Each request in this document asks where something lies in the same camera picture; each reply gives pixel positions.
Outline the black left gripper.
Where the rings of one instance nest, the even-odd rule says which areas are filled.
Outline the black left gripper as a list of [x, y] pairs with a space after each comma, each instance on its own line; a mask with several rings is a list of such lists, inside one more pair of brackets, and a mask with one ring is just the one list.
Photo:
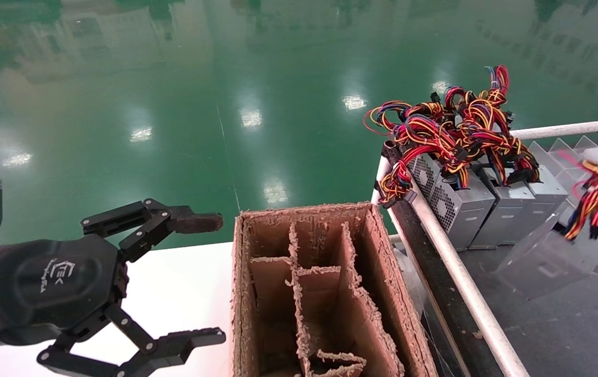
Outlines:
[[[88, 236], [80, 239], [0, 246], [0, 343], [56, 339], [37, 362], [68, 376], [150, 376], [184, 365], [194, 349], [225, 343], [225, 332], [215, 327], [151, 338], [120, 306], [127, 266], [104, 238], [131, 230], [119, 242], [119, 252], [126, 262], [136, 262], [172, 233], [211, 233], [222, 226], [220, 213], [146, 199], [83, 219]], [[138, 348], [127, 362], [116, 365], [71, 353], [76, 342], [108, 324]]]

